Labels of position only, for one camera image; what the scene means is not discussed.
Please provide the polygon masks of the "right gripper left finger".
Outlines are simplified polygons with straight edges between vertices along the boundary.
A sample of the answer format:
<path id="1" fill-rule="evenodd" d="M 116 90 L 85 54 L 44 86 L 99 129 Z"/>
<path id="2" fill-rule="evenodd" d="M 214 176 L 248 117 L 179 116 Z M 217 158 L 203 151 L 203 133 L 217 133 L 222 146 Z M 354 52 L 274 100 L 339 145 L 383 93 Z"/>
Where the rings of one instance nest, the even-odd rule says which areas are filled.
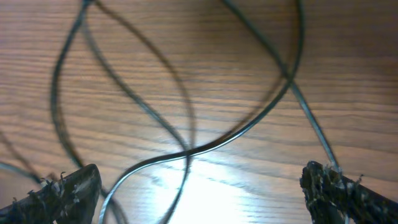
<path id="1" fill-rule="evenodd" d="M 1 209 L 1 224 L 76 223 L 90 224 L 101 193 L 101 177 L 96 165 L 45 181 L 39 191 L 14 200 Z"/>

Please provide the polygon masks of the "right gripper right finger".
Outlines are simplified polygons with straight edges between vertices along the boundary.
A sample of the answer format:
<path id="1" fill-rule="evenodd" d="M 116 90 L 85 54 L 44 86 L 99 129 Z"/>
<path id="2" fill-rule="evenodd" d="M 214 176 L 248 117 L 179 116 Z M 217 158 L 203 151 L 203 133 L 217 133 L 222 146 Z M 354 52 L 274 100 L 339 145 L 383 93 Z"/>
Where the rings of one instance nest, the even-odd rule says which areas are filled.
<path id="1" fill-rule="evenodd" d="M 316 161 L 303 168 L 300 187 L 312 223 L 397 224 L 397 202 Z"/>

